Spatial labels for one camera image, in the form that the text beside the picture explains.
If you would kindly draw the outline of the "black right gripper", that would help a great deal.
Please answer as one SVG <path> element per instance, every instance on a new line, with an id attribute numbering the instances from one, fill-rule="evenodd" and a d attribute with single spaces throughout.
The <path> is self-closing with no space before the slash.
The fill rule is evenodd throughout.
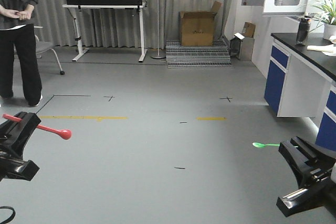
<path id="1" fill-rule="evenodd" d="M 298 189 L 278 197 L 276 206 L 285 217 L 325 207 L 335 215 L 335 151 L 300 137 L 278 148 L 297 180 Z"/>

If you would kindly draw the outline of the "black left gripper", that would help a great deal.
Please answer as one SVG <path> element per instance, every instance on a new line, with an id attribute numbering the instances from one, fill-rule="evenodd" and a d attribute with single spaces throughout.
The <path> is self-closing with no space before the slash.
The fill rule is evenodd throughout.
<path id="1" fill-rule="evenodd" d="M 31 181 L 37 174 L 39 167 L 31 160 L 23 160 L 23 150 L 40 122 L 35 113 L 26 113 L 20 122 L 6 119 L 1 124 L 1 180 Z"/>

